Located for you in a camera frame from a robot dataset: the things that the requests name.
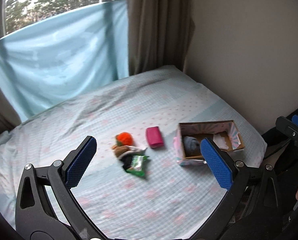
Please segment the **orange pompom plush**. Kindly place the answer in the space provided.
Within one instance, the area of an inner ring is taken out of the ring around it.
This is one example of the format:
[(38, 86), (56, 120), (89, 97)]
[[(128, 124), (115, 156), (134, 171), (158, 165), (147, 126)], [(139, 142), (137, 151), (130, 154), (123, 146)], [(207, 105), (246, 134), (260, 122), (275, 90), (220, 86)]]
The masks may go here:
[(115, 137), (117, 146), (133, 146), (133, 137), (128, 132), (122, 132)]

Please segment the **grey blue rolled sock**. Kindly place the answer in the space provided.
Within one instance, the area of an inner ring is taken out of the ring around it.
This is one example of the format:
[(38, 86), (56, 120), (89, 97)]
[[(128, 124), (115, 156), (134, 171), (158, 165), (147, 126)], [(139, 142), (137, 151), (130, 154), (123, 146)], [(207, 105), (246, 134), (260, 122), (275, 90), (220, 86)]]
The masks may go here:
[(185, 136), (183, 138), (183, 146), (186, 157), (196, 157), (201, 155), (200, 143), (196, 138)]

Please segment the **magenta leather pouch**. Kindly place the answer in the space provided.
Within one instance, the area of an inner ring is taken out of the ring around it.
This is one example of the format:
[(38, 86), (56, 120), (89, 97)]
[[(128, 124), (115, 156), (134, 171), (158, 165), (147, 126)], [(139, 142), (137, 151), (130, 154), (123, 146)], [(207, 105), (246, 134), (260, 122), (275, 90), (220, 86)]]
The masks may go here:
[(158, 126), (146, 129), (146, 140), (150, 148), (158, 148), (164, 146), (163, 136)]

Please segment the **black sock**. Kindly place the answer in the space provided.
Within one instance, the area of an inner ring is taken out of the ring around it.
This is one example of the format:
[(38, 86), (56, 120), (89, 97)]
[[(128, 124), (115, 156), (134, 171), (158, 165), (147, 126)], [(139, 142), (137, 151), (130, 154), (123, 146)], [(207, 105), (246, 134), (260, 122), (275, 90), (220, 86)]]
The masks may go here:
[(131, 168), (133, 156), (131, 154), (125, 155), (122, 157), (121, 161), (123, 163), (122, 168), (127, 172), (129, 168)]

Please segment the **light blue bed sheet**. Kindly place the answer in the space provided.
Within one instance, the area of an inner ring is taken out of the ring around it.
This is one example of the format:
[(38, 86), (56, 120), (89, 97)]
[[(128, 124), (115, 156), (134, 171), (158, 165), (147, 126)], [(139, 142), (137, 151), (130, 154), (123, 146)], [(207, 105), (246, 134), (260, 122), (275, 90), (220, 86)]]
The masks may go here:
[(236, 110), (174, 67), (115, 81), (29, 118), (0, 135), (0, 212), (15, 225), (24, 166), (63, 160), (88, 135), (97, 152), (79, 185), (78, 203), (109, 238), (186, 239), (214, 211), (225, 190), (206, 164), (183, 166), (178, 127), (228, 121), (241, 146), (234, 159), (258, 167), (266, 143)]

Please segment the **white paper in box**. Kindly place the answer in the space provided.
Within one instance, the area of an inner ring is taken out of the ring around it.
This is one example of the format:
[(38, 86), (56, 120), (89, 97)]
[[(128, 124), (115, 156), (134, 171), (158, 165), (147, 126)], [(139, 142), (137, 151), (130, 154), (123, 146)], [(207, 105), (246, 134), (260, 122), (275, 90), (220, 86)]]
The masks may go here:
[(224, 151), (229, 150), (227, 139), (228, 135), (225, 132), (214, 134), (212, 137), (213, 142), (218, 146), (218, 148)]

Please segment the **light blue hanging cloth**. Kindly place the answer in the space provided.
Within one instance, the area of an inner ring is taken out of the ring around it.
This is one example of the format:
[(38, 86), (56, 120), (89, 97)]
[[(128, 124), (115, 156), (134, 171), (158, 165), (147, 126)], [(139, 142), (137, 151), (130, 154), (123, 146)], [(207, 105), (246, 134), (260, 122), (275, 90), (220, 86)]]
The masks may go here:
[(74, 9), (0, 38), (0, 89), (21, 121), (128, 75), (126, 0)]

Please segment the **green wet wipes pack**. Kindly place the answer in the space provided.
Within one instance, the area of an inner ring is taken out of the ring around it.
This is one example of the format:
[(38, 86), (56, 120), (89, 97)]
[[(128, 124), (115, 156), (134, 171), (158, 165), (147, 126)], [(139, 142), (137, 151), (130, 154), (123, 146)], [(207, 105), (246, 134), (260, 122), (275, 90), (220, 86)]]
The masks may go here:
[(131, 165), (127, 169), (127, 172), (138, 177), (144, 177), (145, 176), (144, 165), (148, 159), (149, 159), (149, 156), (147, 155), (133, 156), (131, 160)]

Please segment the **brown fuzzy plush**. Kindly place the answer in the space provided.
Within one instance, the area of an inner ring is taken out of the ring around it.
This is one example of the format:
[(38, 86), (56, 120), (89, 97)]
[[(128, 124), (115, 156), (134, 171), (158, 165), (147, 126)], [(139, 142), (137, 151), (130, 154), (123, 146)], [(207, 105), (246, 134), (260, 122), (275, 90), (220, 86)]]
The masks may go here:
[(127, 145), (123, 145), (123, 146), (114, 146), (112, 148), (114, 155), (116, 156), (116, 158), (121, 157), (125, 152), (128, 152), (130, 150), (129, 146)]

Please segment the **pink cardboard box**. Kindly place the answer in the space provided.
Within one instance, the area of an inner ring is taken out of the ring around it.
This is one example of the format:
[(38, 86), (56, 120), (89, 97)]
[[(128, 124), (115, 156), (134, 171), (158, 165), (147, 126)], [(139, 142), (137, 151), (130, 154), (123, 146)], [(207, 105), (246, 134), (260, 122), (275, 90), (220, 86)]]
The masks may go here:
[[(225, 132), (228, 135), (227, 144), (229, 150), (224, 151), (218, 148), (213, 142), (214, 134)], [(183, 138), (190, 136), (196, 138), (200, 143), (200, 156), (186, 157), (183, 146)], [(244, 149), (242, 136), (233, 120), (225, 121), (208, 121), (208, 122), (183, 122), (178, 124), (176, 136), (173, 140), (176, 151), (176, 160), (180, 166), (197, 166), (203, 165), (210, 159), (207, 152), (209, 147), (214, 146), (217, 151), (223, 151), (231, 154)]]

